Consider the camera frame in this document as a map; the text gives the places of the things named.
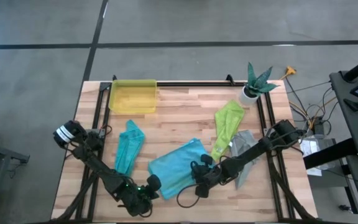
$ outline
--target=light blue towel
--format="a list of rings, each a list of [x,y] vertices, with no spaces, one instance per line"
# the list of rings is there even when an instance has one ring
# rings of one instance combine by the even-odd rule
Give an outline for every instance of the light blue towel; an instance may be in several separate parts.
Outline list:
[[[149,172],[159,177],[161,194],[168,200],[195,180],[191,178],[190,163],[201,162],[201,155],[208,154],[199,139],[192,139],[180,148],[149,162]]]
[[[119,135],[115,169],[130,177],[135,160],[144,143],[144,133],[133,120],[127,121],[127,131]]]

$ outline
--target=concrete floor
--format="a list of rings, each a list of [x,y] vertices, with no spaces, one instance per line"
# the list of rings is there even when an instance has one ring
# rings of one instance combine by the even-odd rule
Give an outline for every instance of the concrete floor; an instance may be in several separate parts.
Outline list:
[[[90,43],[101,3],[0,0],[0,44]],[[99,42],[232,40],[358,40],[358,0],[110,0]],[[0,50],[0,145],[31,154],[13,179],[6,177],[0,223],[49,219],[64,154],[52,133],[74,115],[88,54],[88,49]],[[245,79],[248,61],[259,73],[273,66],[271,79],[294,66],[298,74],[290,81],[298,89],[353,67],[358,45],[98,49],[90,80],[112,75],[222,80],[227,74]],[[307,106],[319,103],[328,88],[298,95]],[[330,121],[329,137],[350,136],[339,107]],[[358,215],[337,209],[347,203],[343,189],[313,189],[313,196],[320,218],[358,223]]]

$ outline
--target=crumpled cloth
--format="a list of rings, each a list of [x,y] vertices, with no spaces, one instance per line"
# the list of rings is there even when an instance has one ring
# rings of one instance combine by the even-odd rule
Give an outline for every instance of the crumpled cloth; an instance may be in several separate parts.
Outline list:
[[[246,152],[252,146],[257,144],[258,142],[254,139],[251,131],[239,131],[234,135],[233,139],[230,142],[230,152],[231,156],[238,156],[243,152]],[[259,160],[259,158],[254,159],[253,161],[247,163],[243,170],[240,172],[239,176],[236,178],[236,189],[239,189],[244,182],[251,170],[251,167]]]
[[[115,169],[130,177],[136,157],[142,149],[145,135],[133,120],[127,121],[126,127],[127,131],[119,135]]]
[[[195,180],[191,177],[190,163],[201,162],[201,155],[207,154],[199,139],[193,138],[178,149],[149,162],[150,174],[155,174],[161,181],[161,195],[168,200]]]
[[[211,156],[217,161],[226,152],[227,146],[244,117],[244,109],[234,100],[215,113],[217,140]]]

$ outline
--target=yellow plastic tray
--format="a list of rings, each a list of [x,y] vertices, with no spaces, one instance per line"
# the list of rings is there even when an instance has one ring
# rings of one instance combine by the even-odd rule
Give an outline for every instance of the yellow plastic tray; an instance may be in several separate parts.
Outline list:
[[[156,80],[113,81],[109,108],[115,113],[153,113],[156,104]]]

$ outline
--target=yellow cloth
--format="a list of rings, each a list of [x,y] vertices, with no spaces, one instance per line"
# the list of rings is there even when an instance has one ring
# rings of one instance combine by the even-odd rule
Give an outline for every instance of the yellow cloth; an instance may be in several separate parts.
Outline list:
[[[215,113],[217,140],[211,156],[217,161],[227,149],[233,135],[237,133],[238,126],[244,117],[244,109],[235,101],[228,102]]]

